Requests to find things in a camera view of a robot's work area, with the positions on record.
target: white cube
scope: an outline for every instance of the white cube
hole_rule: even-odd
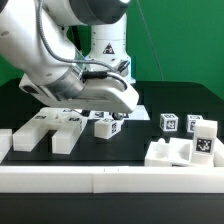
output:
[[[203,120],[201,115],[187,115],[187,132],[194,133],[196,120]]]
[[[195,123],[191,163],[206,165],[214,158],[217,121],[197,120]]]
[[[109,139],[121,131],[123,121],[116,121],[112,118],[105,118],[95,122],[94,136]]]
[[[175,114],[161,114],[160,127],[163,131],[177,131],[178,117]]]

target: green backdrop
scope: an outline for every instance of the green backdrop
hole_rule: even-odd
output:
[[[87,54],[89,28],[79,32]],[[224,99],[224,1],[132,0],[127,52],[136,80],[197,82]],[[0,74],[2,85],[23,73],[0,58]]]

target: warning label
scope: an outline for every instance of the warning label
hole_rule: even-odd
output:
[[[110,43],[107,45],[107,47],[103,51],[103,54],[115,54]]]

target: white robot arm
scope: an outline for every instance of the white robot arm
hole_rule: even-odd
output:
[[[137,92],[115,68],[85,60],[63,30],[115,23],[129,1],[0,0],[0,54],[25,72],[20,88],[48,106],[130,113]]]

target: black cable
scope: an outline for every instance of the black cable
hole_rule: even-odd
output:
[[[144,24],[144,26],[145,26],[145,30],[146,30],[146,33],[147,33],[147,36],[148,36],[149,44],[150,44],[150,46],[151,46],[151,48],[152,48],[152,52],[153,52],[154,58],[156,59],[156,64],[157,64],[157,67],[158,67],[158,69],[159,69],[159,73],[160,73],[161,81],[164,81],[163,70],[162,70],[162,67],[161,67],[161,65],[160,65],[160,61],[159,61],[159,57],[158,57],[157,52],[156,52],[156,48],[155,48],[154,43],[153,43],[153,41],[152,41],[151,33],[150,33],[149,28],[148,28],[148,26],[147,26],[147,23],[146,23],[146,21],[145,21],[145,17],[144,17],[143,11],[142,11],[142,7],[141,7],[141,5],[140,5],[139,0],[136,0],[136,2],[137,2],[137,5],[138,5],[138,10],[139,10],[139,12],[140,12],[140,15],[141,15],[143,24]]]
[[[65,62],[65,63],[82,63],[82,64],[96,64],[96,65],[101,65],[103,67],[106,67],[108,68],[111,72],[117,72],[112,66],[104,63],[104,62],[100,62],[100,61],[88,61],[88,60],[76,60],[76,59],[65,59],[65,58],[62,58],[58,55],[56,55],[50,45],[48,44],[48,41],[45,37],[45,34],[44,34],[44,30],[43,30],[43,24],[42,24],[42,9],[43,9],[43,3],[44,3],[44,0],[39,0],[39,4],[38,4],[38,11],[37,11],[37,27],[38,27],[38,30],[39,30],[39,34],[40,34],[40,37],[43,41],[43,44],[45,46],[45,48],[47,49],[48,53],[53,57],[55,58],[56,60],[58,61],[61,61],[61,62]]]
[[[98,72],[83,72],[82,78],[83,79],[106,79],[106,78],[113,78],[117,81],[121,82],[124,85],[124,89],[126,90],[128,88],[127,83],[119,77],[119,75],[114,75],[112,73],[107,73],[105,71],[98,71]]]

